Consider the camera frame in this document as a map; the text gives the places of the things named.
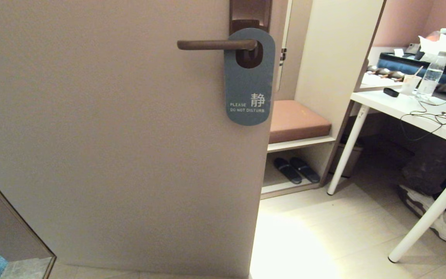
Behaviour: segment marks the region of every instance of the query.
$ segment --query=desk leg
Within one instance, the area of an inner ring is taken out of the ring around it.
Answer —
[[[352,131],[350,132],[349,138],[347,140],[347,143],[345,144],[345,148],[343,149],[342,156],[340,157],[340,160],[338,161],[338,166],[336,166],[335,174],[333,175],[333,179],[331,179],[331,182],[328,187],[328,195],[333,195],[335,193],[336,186],[338,185],[338,182],[340,180],[340,176],[342,176],[343,170],[345,169],[345,165],[347,164],[348,158],[350,157],[350,154],[352,153],[352,149],[354,148],[355,141],[357,141],[357,137],[359,136],[359,133],[361,132],[362,125],[364,124],[364,120],[366,120],[366,116],[368,115],[369,106],[362,105],[361,109],[359,110],[359,114],[357,115],[357,118],[355,119],[354,126],[352,127]]]
[[[446,188],[437,198],[435,203],[421,217],[414,227],[407,233],[404,239],[391,251],[388,259],[392,263],[398,262],[400,258],[407,252],[412,245],[425,233],[425,231],[433,224],[438,216],[446,209]]]

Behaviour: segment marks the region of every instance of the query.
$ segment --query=sneaker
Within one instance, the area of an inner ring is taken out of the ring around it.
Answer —
[[[438,216],[435,222],[430,226],[430,229],[436,233],[441,240],[446,241],[446,223],[443,220],[443,214]]]
[[[416,214],[418,218],[421,218],[435,202],[432,196],[423,195],[404,185],[397,187],[397,194],[407,208]]]

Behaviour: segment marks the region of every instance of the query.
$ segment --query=paper cup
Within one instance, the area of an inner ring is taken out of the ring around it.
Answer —
[[[402,83],[402,89],[400,90],[400,93],[404,95],[412,95],[412,92],[414,92],[414,89],[416,89],[416,86],[419,84],[420,81],[420,76],[406,74],[404,76],[404,82]]]

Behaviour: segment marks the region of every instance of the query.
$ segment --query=plastic bottle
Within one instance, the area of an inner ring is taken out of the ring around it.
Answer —
[[[438,81],[445,69],[445,56],[446,52],[440,51],[437,60],[428,66],[428,69],[421,80],[421,84],[419,84],[419,87],[417,88],[417,99],[428,100],[433,95],[433,92],[438,85]]]

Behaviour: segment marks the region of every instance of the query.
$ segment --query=desk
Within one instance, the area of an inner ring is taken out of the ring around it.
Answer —
[[[395,118],[400,118],[402,115],[411,111],[423,110],[419,103],[412,97],[400,94],[398,97],[393,98],[383,93],[383,91],[365,91],[352,93],[351,100],[361,104],[361,109],[352,127],[352,132],[347,140],[345,149],[343,150],[340,161],[336,168],[333,179],[328,188],[328,194],[332,195],[335,192],[340,176],[345,169],[347,160],[352,152],[354,143],[359,136],[364,120],[368,115],[370,108],[376,109],[382,113],[386,113]],[[431,99],[436,104],[444,103],[443,100],[432,97]],[[442,106],[430,106],[424,105],[428,110],[428,113],[441,114],[446,113],[446,104]],[[432,122],[429,119],[414,116],[405,116],[402,119],[404,122],[415,125],[425,131],[432,132],[439,127],[439,124]],[[436,132],[436,136],[444,138],[446,140],[446,125],[442,126]],[[431,224],[437,219],[437,217],[446,209],[446,189],[441,193],[435,203],[428,209],[428,211],[419,219],[414,227],[407,233],[404,239],[393,249],[389,254],[388,259],[395,263],[397,262],[407,250],[423,235],[423,233],[431,226]]]

